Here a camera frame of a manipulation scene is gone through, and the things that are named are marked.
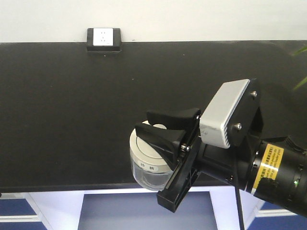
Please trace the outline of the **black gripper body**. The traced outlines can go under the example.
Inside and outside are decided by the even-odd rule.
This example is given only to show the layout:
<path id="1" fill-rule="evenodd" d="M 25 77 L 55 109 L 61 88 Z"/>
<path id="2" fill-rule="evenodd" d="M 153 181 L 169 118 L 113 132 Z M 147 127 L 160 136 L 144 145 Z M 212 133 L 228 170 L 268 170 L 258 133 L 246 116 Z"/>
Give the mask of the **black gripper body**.
<path id="1" fill-rule="evenodd" d="M 223 149 L 195 138 L 191 150 L 177 163 L 166 187 L 158 192 L 158 204 L 175 212 L 201 173 L 232 185 L 241 211 L 239 190 L 251 191 L 253 162 L 260 146 L 260 113 L 256 112 L 247 136 L 238 147 Z"/>

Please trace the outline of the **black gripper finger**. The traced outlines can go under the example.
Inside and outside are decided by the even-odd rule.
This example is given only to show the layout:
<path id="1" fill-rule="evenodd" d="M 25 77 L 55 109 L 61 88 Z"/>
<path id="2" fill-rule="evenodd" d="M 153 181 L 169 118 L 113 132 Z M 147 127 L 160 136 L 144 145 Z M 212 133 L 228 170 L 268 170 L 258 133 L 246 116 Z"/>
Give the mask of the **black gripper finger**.
<path id="1" fill-rule="evenodd" d="M 162 124 L 171 130 L 188 130 L 196 123 L 196 117 L 201 114 L 198 108 L 187 110 L 166 111 L 148 110 L 146 112 L 149 124 Z"/>
<path id="2" fill-rule="evenodd" d="M 170 169 L 176 168 L 185 130 L 162 129 L 145 123 L 137 123 L 135 130 L 136 135 L 157 151 Z"/>

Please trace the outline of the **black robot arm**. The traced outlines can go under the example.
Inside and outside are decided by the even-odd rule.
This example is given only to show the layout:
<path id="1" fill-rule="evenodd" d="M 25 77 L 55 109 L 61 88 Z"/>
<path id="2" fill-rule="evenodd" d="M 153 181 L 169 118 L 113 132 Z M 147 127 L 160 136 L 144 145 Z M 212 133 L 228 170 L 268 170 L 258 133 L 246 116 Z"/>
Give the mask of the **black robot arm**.
<path id="1" fill-rule="evenodd" d="M 157 194 L 175 212 L 198 179 L 209 175 L 291 212 L 307 214 L 307 151 L 289 137 L 262 139 L 261 110 L 237 109 L 225 124 L 225 143 L 205 126 L 197 108 L 176 113 L 149 111 L 136 136 L 155 150 L 172 175 Z"/>

